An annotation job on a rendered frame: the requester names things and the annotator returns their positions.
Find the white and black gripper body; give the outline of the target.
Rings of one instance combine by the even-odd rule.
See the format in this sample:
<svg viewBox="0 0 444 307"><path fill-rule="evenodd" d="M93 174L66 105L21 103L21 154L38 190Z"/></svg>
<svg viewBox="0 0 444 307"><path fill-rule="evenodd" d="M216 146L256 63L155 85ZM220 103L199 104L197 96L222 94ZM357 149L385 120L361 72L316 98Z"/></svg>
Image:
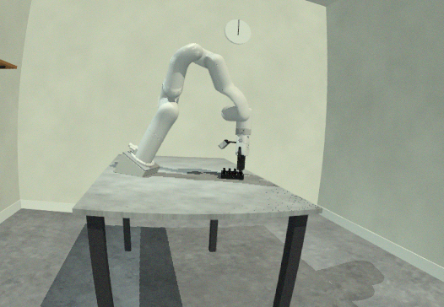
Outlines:
<svg viewBox="0 0 444 307"><path fill-rule="evenodd" d="M241 147L241 155L247 156L249 154L249 145L250 145L250 138L251 135L242 135L242 134L236 134L236 154L238 154L239 147Z"/></svg>

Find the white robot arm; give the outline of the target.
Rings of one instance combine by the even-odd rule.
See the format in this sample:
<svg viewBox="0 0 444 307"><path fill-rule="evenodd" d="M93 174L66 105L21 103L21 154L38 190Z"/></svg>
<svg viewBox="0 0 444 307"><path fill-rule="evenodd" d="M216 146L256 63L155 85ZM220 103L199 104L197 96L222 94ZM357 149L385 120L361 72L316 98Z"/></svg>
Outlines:
<svg viewBox="0 0 444 307"><path fill-rule="evenodd" d="M236 121L236 134L251 135L252 109L249 108L244 94L232 83L225 59L221 55L203 49L199 44L188 44L180 48L171 58L160 92L159 109L141 142L138 146L131 143L128 145L133 150L131 152L133 159L144 166L154 165L154 156L179 116L179 95L183 90L187 68L192 62L207 67L214 88L234 102L235 105L228 105L222 109L222 117L227 121Z"/></svg>

